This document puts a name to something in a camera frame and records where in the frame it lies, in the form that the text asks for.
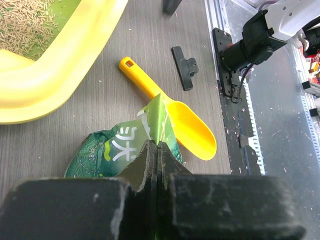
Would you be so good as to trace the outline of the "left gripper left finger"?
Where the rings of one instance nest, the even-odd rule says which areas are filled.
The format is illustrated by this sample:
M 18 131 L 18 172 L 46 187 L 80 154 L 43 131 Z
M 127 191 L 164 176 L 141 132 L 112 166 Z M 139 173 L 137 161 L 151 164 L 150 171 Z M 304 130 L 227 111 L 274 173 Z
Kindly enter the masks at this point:
M 157 146 L 147 140 L 116 177 L 42 178 L 13 187 L 0 208 L 3 240 L 152 240 Z

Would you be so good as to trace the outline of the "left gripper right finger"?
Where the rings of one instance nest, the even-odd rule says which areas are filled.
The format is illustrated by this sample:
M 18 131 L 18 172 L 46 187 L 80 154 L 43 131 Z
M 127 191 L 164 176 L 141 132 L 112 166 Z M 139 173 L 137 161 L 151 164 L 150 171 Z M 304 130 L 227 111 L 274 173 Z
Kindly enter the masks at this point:
M 157 146 L 159 240 L 301 240 L 303 213 L 274 176 L 192 174 Z

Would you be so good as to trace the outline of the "green cat litter bag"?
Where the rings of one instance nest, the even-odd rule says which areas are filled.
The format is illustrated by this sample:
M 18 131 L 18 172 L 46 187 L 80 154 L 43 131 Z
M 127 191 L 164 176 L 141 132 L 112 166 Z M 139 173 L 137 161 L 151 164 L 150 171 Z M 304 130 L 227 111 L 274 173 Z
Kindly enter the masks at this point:
M 173 156 L 182 163 L 165 103 L 164 95 L 160 93 L 138 112 L 136 120 L 90 133 L 70 161 L 64 177 L 114 177 L 139 155 L 146 140 L 166 143 Z

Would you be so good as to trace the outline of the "yellow plastic scoop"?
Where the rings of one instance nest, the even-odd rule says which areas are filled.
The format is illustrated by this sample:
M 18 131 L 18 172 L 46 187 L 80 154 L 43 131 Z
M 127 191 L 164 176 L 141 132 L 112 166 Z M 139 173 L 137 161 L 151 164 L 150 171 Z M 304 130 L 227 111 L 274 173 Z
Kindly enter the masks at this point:
M 168 97 L 130 57 L 124 57 L 118 67 L 149 99 L 158 95 L 163 97 L 173 132 L 182 146 L 203 161 L 209 161 L 216 155 L 214 134 L 189 106 Z

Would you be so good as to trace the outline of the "black bag clip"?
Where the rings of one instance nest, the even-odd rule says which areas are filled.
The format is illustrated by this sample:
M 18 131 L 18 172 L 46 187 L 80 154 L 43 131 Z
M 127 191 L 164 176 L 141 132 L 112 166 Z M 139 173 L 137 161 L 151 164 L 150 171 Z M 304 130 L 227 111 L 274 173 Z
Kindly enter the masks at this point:
M 183 90 L 192 90 L 194 86 L 191 77 L 193 77 L 195 74 L 199 72 L 196 60 L 193 57 L 185 59 L 182 48 L 180 46 L 172 47 L 171 52 L 180 77 Z

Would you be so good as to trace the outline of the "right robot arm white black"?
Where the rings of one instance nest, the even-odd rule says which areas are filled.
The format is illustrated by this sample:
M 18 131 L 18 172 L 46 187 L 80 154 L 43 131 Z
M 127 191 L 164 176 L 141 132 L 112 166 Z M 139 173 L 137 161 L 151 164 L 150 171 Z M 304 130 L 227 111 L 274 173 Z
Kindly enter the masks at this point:
M 318 0 L 279 0 L 258 11 L 242 28 L 242 39 L 224 49 L 220 58 L 229 71 L 259 65 L 320 15 Z

